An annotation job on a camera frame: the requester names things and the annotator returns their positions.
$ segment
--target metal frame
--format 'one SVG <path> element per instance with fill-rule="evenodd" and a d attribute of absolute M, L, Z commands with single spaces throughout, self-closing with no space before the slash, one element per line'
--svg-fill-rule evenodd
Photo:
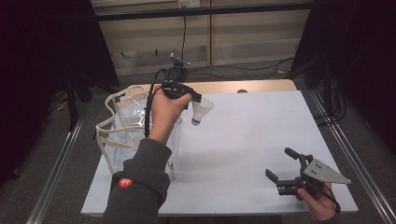
<path fill-rule="evenodd" d="M 320 94 L 317 91 L 311 91 L 310 94 L 320 113 L 326 114 L 326 109 L 323 106 L 324 101 L 321 98 Z M 393 212 L 393 209 L 390 206 L 387 198 L 385 197 L 379 186 L 372 179 L 370 174 L 367 172 L 366 168 L 361 162 L 361 159 L 359 158 L 352 145 L 350 145 L 347 137 L 344 135 L 340 126 L 337 124 L 337 122 L 332 121 L 331 117 L 325 116 L 324 118 L 327 122 L 330 122 L 330 124 L 328 125 L 329 129 L 332 131 L 335 140 L 338 142 L 340 148 L 346 155 L 349 164 L 352 166 L 358 179 L 361 181 L 361 184 L 363 185 L 368 196 L 372 200 L 376 210 L 384 220 L 384 223 L 396 223 L 395 213 Z"/>
<path fill-rule="evenodd" d="M 61 179 L 62 172 L 64 171 L 64 167 L 67 163 L 67 159 L 78 137 L 82 121 L 88 115 L 88 109 L 90 105 L 91 102 L 84 104 L 82 114 L 77 124 L 75 125 L 74 129 L 67 135 L 58 160 L 55 162 L 55 165 L 52 168 L 52 172 L 49 175 L 49 179 L 47 180 L 45 187 L 41 191 L 40 196 L 35 203 L 35 207 L 33 208 L 29 218 L 26 221 L 26 224 L 40 224 L 43 221 L 44 216 L 47 213 L 47 209 L 50 205 L 52 196 L 54 195 L 56 187 L 58 186 L 58 182 Z"/>
<path fill-rule="evenodd" d="M 49 18 L 55 22 L 82 22 L 82 21 L 124 21 L 151 18 L 166 17 L 184 17 L 184 16 L 202 16 L 202 15 L 220 15 L 250 12 L 266 12 L 266 11 L 288 11 L 288 10 L 305 10 L 314 7 L 328 7 L 335 4 L 341 4 L 342 1 L 309 1 L 297 3 L 281 3 L 281 4 L 261 4 L 250 6 L 232 6 L 232 7 L 190 7 L 190 8 L 172 8 L 150 11 L 136 11 L 123 13 L 99 13 L 94 16 L 68 16 Z"/>

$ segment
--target black cable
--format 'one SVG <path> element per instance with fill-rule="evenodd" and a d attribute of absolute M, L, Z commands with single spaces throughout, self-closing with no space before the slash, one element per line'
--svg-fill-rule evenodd
<path fill-rule="evenodd" d="M 288 60 L 293 60 L 294 58 L 286 58 L 283 59 L 273 65 L 267 66 L 267 67 L 260 67 L 260 68 L 244 68 L 244 67 L 237 67 L 237 66 L 230 66 L 230 65 L 214 65 L 214 66 L 207 66 L 207 67 L 202 67 L 202 68 L 197 68 L 197 69 L 190 69 L 190 71 L 196 72 L 196 71 L 201 71 L 205 70 L 208 68 L 232 68 L 232 69 L 241 69 L 241 70 L 248 70 L 248 71 L 258 71 L 258 70 L 264 70 L 272 67 L 279 66 L 281 63 L 288 61 Z"/>
<path fill-rule="evenodd" d="M 288 61 L 288 60 L 291 60 L 291 59 L 293 59 L 293 58 L 283 59 L 283 60 L 279 61 L 279 62 L 276 63 L 276 64 L 273 64 L 273 65 L 268 66 L 268 67 L 262 67 L 262 68 L 243 68 L 243 67 L 235 67 L 235 66 L 227 66 L 227 65 L 218 65 L 218 66 L 208 66 L 208 67 L 199 68 L 199 69 L 195 69 L 195 70 L 191 70 L 191 69 L 190 69 L 190 70 L 189 70 L 189 73 L 191 73 L 191 74 L 193 74 L 193 75 L 204 75 L 204 76 L 219 77 L 219 78 L 228 79 L 228 80 L 245 80 L 245 79 L 238 79 L 238 78 L 231 78 L 231 77 L 221 77 L 221 76 L 217 76 L 217 75 L 209 74 L 209 73 L 193 73 L 193 72 L 200 71 L 200 70 L 204 70 L 204 69 L 207 69 L 207 68 L 232 68 L 232 69 L 242 69 L 242 70 L 253 70 L 253 71 L 257 71 L 257 70 L 264 70 L 264 69 L 269 69 L 269 68 L 274 67 L 274 68 L 275 68 L 274 71 L 273 71 L 269 76 L 256 79 L 256 80 L 263 80 L 263 79 L 266 79 L 266 78 L 268 78 L 268 77 L 273 76 L 273 75 L 275 74 L 275 72 L 276 72 L 277 67 L 278 67 L 280 64 L 282 64 L 283 62 L 286 62 L 286 61 Z"/>
<path fill-rule="evenodd" d="M 310 183 L 307 183 L 307 185 L 311 188 L 313 188 L 314 190 L 318 191 L 319 193 L 321 193 L 323 196 L 325 196 L 326 198 L 328 198 L 330 201 L 332 201 L 335 204 L 335 212 L 337 214 L 340 214 L 341 212 L 341 205 L 335 200 L 334 194 L 332 193 L 332 190 L 330 190 L 330 188 L 328 188 L 326 185 L 324 185 L 329 192 L 331 193 L 332 196 L 330 196 L 328 193 L 326 193 L 325 191 L 323 191 L 322 189 L 318 189 L 317 187 L 315 187 L 314 185 L 311 185 Z"/>
<path fill-rule="evenodd" d="M 317 124 L 318 126 L 334 124 L 334 123 L 340 121 L 341 119 L 343 119 L 345 117 L 345 115 L 347 113 L 347 101 L 346 101 L 346 98 L 345 98 L 344 94 L 341 94 L 341 95 L 343 97 L 343 102 L 344 102 L 344 111 L 343 111 L 343 114 L 341 115 L 341 117 L 339 117 L 339 118 L 334 117 L 331 120 L 327 120 L 325 122 Z"/>
<path fill-rule="evenodd" d="M 332 90 L 334 91 L 334 94 L 333 94 L 333 97 L 332 97 L 333 98 L 333 100 L 332 100 L 332 111 L 331 112 L 325 111 L 324 113 L 322 113 L 320 115 L 314 116 L 314 119 L 323 119 L 325 116 L 331 116 L 331 117 L 337 118 L 340 115 L 340 113 L 342 111 L 340 99 L 338 97 L 338 95 L 339 95 L 338 92 L 340 90 L 339 90 L 338 86 L 332 87 Z"/>
<path fill-rule="evenodd" d="M 155 85 L 155 81 L 157 80 L 158 75 L 161 72 L 166 72 L 166 69 L 162 68 L 160 69 L 160 71 L 158 71 L 154 77 L 151 80 L 151 85 L 149 87 L 149 92 L 148 92 L 148 101 L 146 103 L 146 113 L 145 113 L 145 136 L 149 137 L 149 118 L 150 118 L 150 112 L 151 112 L 151 104 L 152 104 L 152 100 L 153 100 L 153 89 L 154 89 L 154 85 Z"/>
<path fill-rule="evenodd" d="M 186 17 L 184 17 L 183 47 L 181 48 L 181 60 L 184 60 L 184 44 L 186 43 Z"/>

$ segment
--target hand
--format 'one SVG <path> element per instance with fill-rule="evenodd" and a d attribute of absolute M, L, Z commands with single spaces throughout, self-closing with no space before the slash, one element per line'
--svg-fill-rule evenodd
<path fill-rule="evenodd" d="M 154 92 L 151 105 L 152 129 L 148 138 L 165 145 L 175 122 L 180 117 L 184 106 L 191 101 L 192 96 L 188 93 L 176 100 L 171 100 L 163 93 L 160 86 L 156 86 Z"/>
<path fill-rule="evenodd" d="M 323 191 L 329 195 L 332 195 L 330 192 L 330 190 L 332 190 L 332 184 L 325 183 L 325 185 L 328 187 L 328 189 L 323 187 Z M 313 221 L 320 222 L 335 216 L 334 203 L 325 196 L 320 195 L 320 198 L 314 199 L 304 189 L 298 189 L 297 192 L 300 197 L 308 204 L 309 213 Z"/>

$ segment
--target gray carpet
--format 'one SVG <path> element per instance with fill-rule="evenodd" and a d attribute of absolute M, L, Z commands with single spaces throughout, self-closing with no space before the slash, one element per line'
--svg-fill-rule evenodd
<path fill-rule="evenodd" d="M 292 61 L 282 63 L 270 78 L 282 78 L 284 74 L 277 71 L 287 71 Z M 246 68 L 265 67 L 276 62 L 240 63 L 235 66 Z M 203 73 L 216 74 L 217 76 L 233 79 L 259 79 L 271 75 L 273 70 L 247 71 L 232 68 L 210 68 L 205 71 L 196 71 L 190 74 L 189 81 L 223 81 L 223 78 L 204 75 Z M 120 77 L 120 90 L 131 84 L 150 83 L 153 74 L 133 75 Z M 294 80 L 297 88 L 303 92 L 304 98 L 310 107 L 312 114 L 319 114 L 312 98 L 310 90 L 304 86 L 304 77 Z M 101 152 L 95 140 L 94 125 L 107 117 L 104 108 L 104 100 L 108 96 L 105 92 L 96 88 L 92 89 L 94 97 L 90 103 L 82 103 L 78 100 L 78 109 L 89 104 L 88 116 L 83 120 L 78 138 L 64 167 L 62 177 L 50 201 L 48 210 L 42 223 L 100 223 L 100 218 L 84 216 L 80 213 L 87 192 L 99 162 Z M 53 102 L 51 108 L 59 104 Z M 365 119 L 350 102 L 346 104 L 346 116 L 339 121 L 344 134 L 350 144 L 355 148 L 369 174 L 383 190 L 393 207 L 396 205 L 396 188 L 392 188 L 392 180 L 396 179 L 395 155 L 384 144 L 381 136 L 375 131 L 367 129 Z M 64 140 L 68 135 L 69 125 L 68 110 L 53 111 L 50 113 L 46 126 L 32 148 L 21 167 L 21 176 L 18 179 L 9 180 L 0 191 L 0 223 L 26 223 L 39 194 L 46 184 L 51 169 L 55 164 Z M 364 187 L 355 175 L 354 170 L 345 158 L 338 143 L 335 141 L 329 128 L 319 128 L 328 144 L 328 147 L 337 161 L 340 170 L 353 182 L 349 186 L 352 196 L 360 211 L 351 214 L 342 214 L 345 223 L 383 223 L 381 216 L 376 211 L 371 199 Z M 309 215 L 292 214 L 282 216 L 283 223 L 309 223 Z M 216 223 L 234 223 L 235 218 L 217 218 Z M 256 222 L 245 220 L 243 223 L 262 223 L 264 220 L 256 218 Z M 203 223 L 202 218 L 172 218 L 170 223 Z"/>

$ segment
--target white table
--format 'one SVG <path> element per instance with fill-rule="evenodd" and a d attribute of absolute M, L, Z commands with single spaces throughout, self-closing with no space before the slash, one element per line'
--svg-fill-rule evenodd
<path fill-rule="evenodd" d="M 338 171 L 299 91 L 203 94 L 215 108 L 199 126 L 192 108 L 183 112 L 176 180 L 160 216 L 274 215 L 307 211 L 293 196 L 279 196 L 265 176 L 294 179 L 300 163 L 284 153 L 291 147 L 312 154 Z M 81 213 L 101 216 L 111 175 L 100 160 Z M 343 212 L 358 211 L 345 185 L 333 185 Z"/>

